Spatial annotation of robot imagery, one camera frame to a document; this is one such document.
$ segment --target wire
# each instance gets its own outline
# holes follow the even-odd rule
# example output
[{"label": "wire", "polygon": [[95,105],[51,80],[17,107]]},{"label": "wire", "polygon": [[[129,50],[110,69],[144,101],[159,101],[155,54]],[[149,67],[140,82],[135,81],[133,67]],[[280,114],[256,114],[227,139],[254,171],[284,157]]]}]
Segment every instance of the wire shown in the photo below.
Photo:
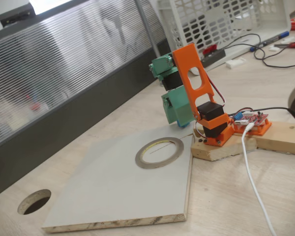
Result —
[{"label": "wire", "polygon": [[295,111],[292,110],[292,109],[290,109],[290,108],[287,108],[287,107],[267,107],[267,108],[261,108],[261,109],[252,109],[252,108],[250,108],[250,107],[245,107],[245,108],[240,109],[240,110],[239,110],[238,112],[236,112],[236,113],[231,113],[231,114],[229,114],[229,116],[235,116],[235,115],[237,115],[237,113],[239,113],[239,112],[244,112],[244,111],[243,111],[244,109],[250,109],[250,111],[252,111],[252,112],[259,112],[259,111],[266,111],[266,110],[273,110],[273,109],[283,109],[283,110],[287,110],[292,116],[295,117]]},{"label": "wire", "polygon": [[[261,60],[261,61],[263,62],[263,64],[265,64],[266,66],[268,66],[268,67],[274,67],[274,68],[290,68],[290,67],[295,67],[295,65],[288,65],[288,66],[269,65],[269,64],[267,64],[267,63],[265,62],[265,60],[268,59],[268,58],[270,58],[270,57],[273,57],[273,56],[276,56],[276,55],[280,54],[280,53],[283,52],[285,49],[289,48],[289,46],[290,46],[291,44],[289,44],[288,46],[286,46],[285,48],[283,48],[280,52],[278,52],[278,53],[276,53],[276,54],[273,54],[273,55],[271,55],[271,56],[267,56],[267,57],[266,57],[266,53],[265,53],[265,51],[264,51],[262,48],[260,48],[260,47],[258,47],[258,46],[256,46],[256,45],[251,45],[251,44],[247,44],[247,43],[238,43],[238,44],[235,44],[235,45],[229,46],[229,47],[227,47],[227,48],[225,48],[225,49],[228,49],[228,48],[231,48],[231,47],[234,47],[234,46],[238,46],[238,45],[245,45],[245,46],[255,47],[255,48],[257,49],[257,50],[254,51],[254,57],[255,57],[255,59],[257,59],[257,60]],[[264,55],[263,55],[262,58],[258,58],[258,57],[256,56],[256,52],[257,52],[258,50],[261,50],[261,51],[263,52]]]},{"label": "wire", "polygon": [[259,44],[258,44],[258,45],[261,44],[261,37],[260,37],[260,35],[258,35],[258,34],[256,34],[256,33],[249,33],[249,34],[245,34],[245,35],[240,36],[240,37],[238,37],[237,39],[233,40],[233,41],[230,42],[228,45],[226,45],[225,47],[221,48],[221,50],[226,49],[226,48],[227,48],[228,46],[230,46],[232,43],[236,42],[237,40],[240,40],[240,39],[243,38],[243,37],[249,36],[249,35],[256,35],[256,36],[258,36],[258,38],[259,38]]},{"label": "wire", "polygon": [[204,139],[207,139],[207,137],[206,136],[204,136],[202,133],[200,133],[200,131],[197,129],[197,121],[195,122],[195,125],[194,125],[194,128],[196,129],[196,131],[198,132],[198,134],[202,137],[202,138],[204,138]]},{"label": "wire", "polygon": [[210,79],[210,77],[208,76],[207,73],[206,73],[206,76],[207,76],[208,80],[210,81],[211,85],[213,86],[213,88],[215,89],[215,91],[218,93],[218,95],[220,95],[221,99],[223,100],[224,103],[223,103],[222,107],[224,107],[225,106],[225,103],[226,103],[226,99],[224,98],[224,96],[222,95],[222,93],[217,89],[217,87],[215,86],[215,84]]},{"label": "wire", "polygon": [[236,113],[232,113],[232,114],[229,114],[228,116],[233,116],[232,119],[231,119],[231,124],[233,123],[234,121],[234,116],[236,116],[239,112],[243,111],[243,110],[246,110],[246,109],[249,109],[250,111],[253,111],[254,109],[252,109],[251,107],[244,107],[244,108],[241,108],[238,112]]},{"label": "wire", "polygon": [[256,195],[256,197],[257,197],[257,199],[258,199],[258,202],[259,202],[259,204],[260,204],[260,206],[261,206],[261,209],[262,209],[262,211],[263,211],[263,213],[264,213],[264,215],[265,215],[266,223],[267,223],[267,225],[268,225],[268,227],[269,227],[269,229],[270,229],[270,231],[271,231],[271,234],[272,234],[273,236],[276,236],[276,233],[275,233],[275,231],[274,231],[274,228],[273,228],[273,226],[272,226],[272,224],[271,224],[271,221],[270,221],[270,219],[269,219],[269,216],[268,216],[268,214],[267,214],[267,212],[266,212],[265,205],[263,204],[263,202],[262,202],[262,200],[261,200],[261,198],[260,198],[260,196],[259,196],[259,193],[258,193],[258,191],[257,191],[257,188],[256,188],[256,186],[255,186],[255,183],[254,183],[254,181],[253,181],[253,179],[252,179],[252,177],[251,177],[251,173],[250,173],[249,165],[248,165],[247,151],[246,151],[246,146],[245,146],[245,140],[244,140],[244,138],[245,138],[245,135],[247,134],[247,132],[248,132],[250,129],[252,129],[252,128],[254,127],[254,125],[255,125],[254,123],[249,123],[249,124],[247,125],[247,127],[245,128],[245,131],[244,131],[244,133],[242,134],[242,137],[241,137],[242,149],[243,149],[244,158],[245,158],[245,165],[246,165],[246,170],[247,170],[247,173],[248,173],[248,177],[249,177],[249,180],[250,180],[251,186],[252,186],[252,188],[253,188],[253,190],[254,190],[254,192],[255,192],[255,195]]},{"label": "wire", "polygon": [[[256,35],[256,36],[258,36],[258,38],[259,38],[259,44],[258,45],[251,45],[251,44],[247,44],[247,43],[238,43],[238,44],[235,44],[235,45],[231,45],[232,43],[236,42],[237,40],[239,40],[239,39],[241,39],[243,37],[246,37],[248,35]],[[290,67],[295,67],[295,65],[288,65],[288,66],[269,65],[269,64],[267,64],[265,62],[265,60],[268,59],[268,58],[270,58],[270,57],[273,57],[273,56],[276,56],[276,55],[282,53],[285,49],[289,48],[289,46],[291,44],[289,44],[288,46],[286,46],[285,48],[283,48],[280,52],[266,57],[265,51],[261,47],[259,47],[261,45],[261,37],[260,37],[260,35],[258,35],[256,33],[249,33],[249,34],[243,35],[243,36],[238,37],[237,39],[233,40],[231,43],[229,43],[228,45],[226,45],[225,47],[223,47],[221,50],[225,50],[225,49],[228,49],[228,48],[231,48],[231,47],[235,47],[235,46],[239,46],[239,45],[245,45],[245,46],[254,47],[254,48],[256,48],[256,50],[254,51],[254,57],[255,57],[255,59],[261,60],[263,62],[263,64],[265,64],[266,66],[268,66],[268,67],[274,67],[274,68],[290,68]],[[262,58],[258,58],[256,56],[256,52],[258,50],[261,50],[263,52],[263,57]]]}]

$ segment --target white board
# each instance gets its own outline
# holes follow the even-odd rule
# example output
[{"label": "white board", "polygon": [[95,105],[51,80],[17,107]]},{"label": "white board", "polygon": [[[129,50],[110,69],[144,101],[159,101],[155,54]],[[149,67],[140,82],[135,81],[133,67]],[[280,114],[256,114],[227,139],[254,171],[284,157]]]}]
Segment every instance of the white board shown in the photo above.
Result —
[{"label": "white board", "polygon": [[[43,229],[55,233],[186,220],[192,162],[192,136],[187,135],[191,133],[192,125],[183,129],[174,124],[94,144]],[[182,155],[161,168],[138,167],[135,156],[140,148],[164,137],[181,139]],[[175,145],[165,145],[149,160],[161,161],[173,154]]]}]

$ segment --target white crate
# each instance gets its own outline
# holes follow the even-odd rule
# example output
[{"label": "white crate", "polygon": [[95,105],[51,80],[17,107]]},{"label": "white crate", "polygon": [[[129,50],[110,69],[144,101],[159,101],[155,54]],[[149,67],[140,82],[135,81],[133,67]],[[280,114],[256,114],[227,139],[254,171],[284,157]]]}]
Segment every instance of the white crate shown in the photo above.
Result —
[{"label": "white crate", "polygon": [[[164,31],[174,51],[194,43],[199,56],[210,45],[220,49],[248,33],[265,41],[291,29],[285,0],[159,0],[157,3]],[[236,43],[256,45],[250,35]],[[248,46],[226,49],[226,57],[206,68],[210,70],[249,51]]]}]

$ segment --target blue marker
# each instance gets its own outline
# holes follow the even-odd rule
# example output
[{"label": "blue marker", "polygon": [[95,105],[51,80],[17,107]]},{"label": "blue marker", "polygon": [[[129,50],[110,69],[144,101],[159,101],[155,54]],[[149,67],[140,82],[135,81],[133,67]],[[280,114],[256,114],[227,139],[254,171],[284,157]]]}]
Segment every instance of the blue marker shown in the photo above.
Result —
[{"label": "blue marker", "polygon": [[[273,38],[271,38],[271,39],[268,39],[268,40],[262,42],[259,46],[258,46],[258,45],[256,45],[256,46],[258,46],[259,48],[263,48],[263,47],[265,47],[266,45],[269,45],[269,44],[271,44],[271,43],[274,43],[274,42],[280,40],[281,38],[287,37],[287,36],[289,36],[289,35],[290,35],[290,32],[286,31],[286,32],[284,32],[284,33],[282,33],[282,34],[279,34],[278,36],[275,36],[275,37],[273,37]],[[251,47],[251,48],[250,48],[250,51],[251,51],[251,52],[254,52],[255,50],[256,50],[255,47]]]}]

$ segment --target desk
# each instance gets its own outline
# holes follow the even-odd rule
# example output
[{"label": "desk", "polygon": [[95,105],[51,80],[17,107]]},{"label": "desk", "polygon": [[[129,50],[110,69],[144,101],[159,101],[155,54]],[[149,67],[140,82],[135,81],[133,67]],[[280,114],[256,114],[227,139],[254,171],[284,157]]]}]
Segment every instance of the desk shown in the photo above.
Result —
[{"label": "desk", "polygon": [[[295,68],[269,68],[243,55],[247,63],[233,70],[225,65],[208,72],[227,99],[225,111],[287,106],[295,87]],[[295,64],[295,49],[268,60]],[[41,226],[70,175],[96,141],[167,125],[155,81],[83,135],[50,157],[0,194],[0,236],[43,236]],[[268,112],[271,120],[295,122],[285,110]],[[295,155],[258,150],[248,154],[252,176],[279,236],[295,236]],[[40,210],[19,215],[17,208],[29,194],[49,189],[48,203]],[[242,155],[208,162],[193,159],[187,221],[126,227],[61,236],[269,236],[262,210],[253,193]]]}]

